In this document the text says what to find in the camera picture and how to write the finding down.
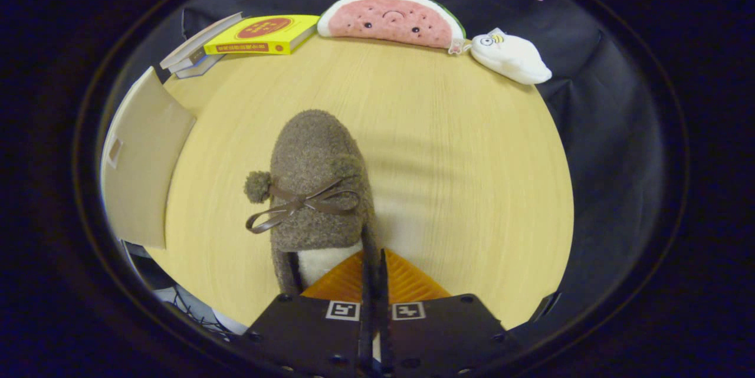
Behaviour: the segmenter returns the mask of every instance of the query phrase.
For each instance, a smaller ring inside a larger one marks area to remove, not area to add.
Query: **watermelon slice pillow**
[[[451,48],[466,37],[456,17],[431,0],[339,0],[320,17],[317,32],[431,48]]]

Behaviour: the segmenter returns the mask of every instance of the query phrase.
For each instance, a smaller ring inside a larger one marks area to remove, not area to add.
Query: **wooden table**
[[[572,244],[569,169],[534,86],[468,54],[315,36],[289,56],[227,56],[165,87],[197,116],[173,172],[166,248],[149,254],[178,284],[251,324],[278,287],[267,208],[243,193],[270,168],[284,123],[328,110],[367,161],[382,246],[451,294],[473,292],[510,328],[558,287]]]

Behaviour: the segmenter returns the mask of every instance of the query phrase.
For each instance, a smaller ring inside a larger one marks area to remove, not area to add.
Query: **stack of books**
[[[175,48],[160,67],[176,77],[202,76],[224,55],[265,53],[290,55],[315,33],[318,15],[270,15],[242,19],[226,17]]]

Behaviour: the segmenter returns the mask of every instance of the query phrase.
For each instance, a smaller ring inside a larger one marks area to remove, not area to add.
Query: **brown fuzzy slipper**
[[[307,110],[289,120],[275,143],[270,172],[251,173],[245,193],[253,203],[270,198],[270,209],[250,217],[247,228],[270,229],[281,292],[300,294],[361,249],[375,278],[375,207],[365,161],[331,114]]]

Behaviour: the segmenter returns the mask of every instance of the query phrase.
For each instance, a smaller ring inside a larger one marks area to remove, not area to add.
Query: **red circle on book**
[[[266,34],[271,34],[280,29],[286,28],[293,21],[291,18],[270,18],[267,20],[257,21],[256,23],[249,24],[249,26],[241,29],[238,32],[238,39],[251,39],[253,37],[260,37]]]

